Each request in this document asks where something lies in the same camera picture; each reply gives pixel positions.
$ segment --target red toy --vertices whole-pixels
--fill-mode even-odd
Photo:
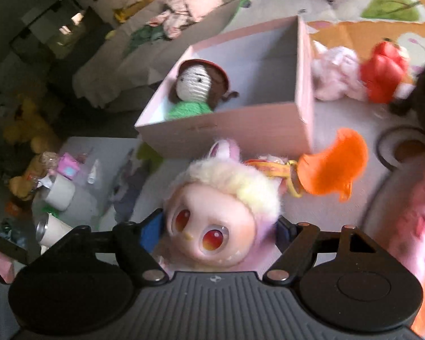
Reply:
[[[373,48],[372,57],[360,67],[361,80],[374,103],[389,103],[408,70],[406,50],[386,39]]]

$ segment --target red eye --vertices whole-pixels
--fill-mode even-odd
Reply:
[[[210,230],[203,236],[203,248],[207,251],[215,251],[223,243],[223,234],[219,230]]]
[[[178,231],[183,231],[189,222],[190,211],[188,209],[184,209],[178,213],[175,218],[175,229]]]

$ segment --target open box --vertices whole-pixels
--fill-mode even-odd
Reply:
[[[212,114],[164,118],[179,65],[200,58],[227,73],[237,98]],[[307,28],[298,16],[224,33],[190,46],[137,120],[143,140],[166,158],[201,157],[220,138],[233,138],[243,155],[297,158],[310,153],[314,97]]]

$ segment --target fluffy yellow fur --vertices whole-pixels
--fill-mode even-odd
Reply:
[[[252,166],[207,158],[193,162],[173,186],[177,189],[190,182],[200,182],[236,197],[250,209],[257,222],[276,222],[280,215],[277,187]]]

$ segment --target doll face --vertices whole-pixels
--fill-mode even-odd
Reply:
[[[214,267],[242,261],[253,245],[256,224],[236,198],[210,186],[180,188],[166,206],[167,230],[186,256]]]
[[[211,89],[211,78],[203,65],[184,70],[176,82],[176,93],[183,101],[206,102]]]

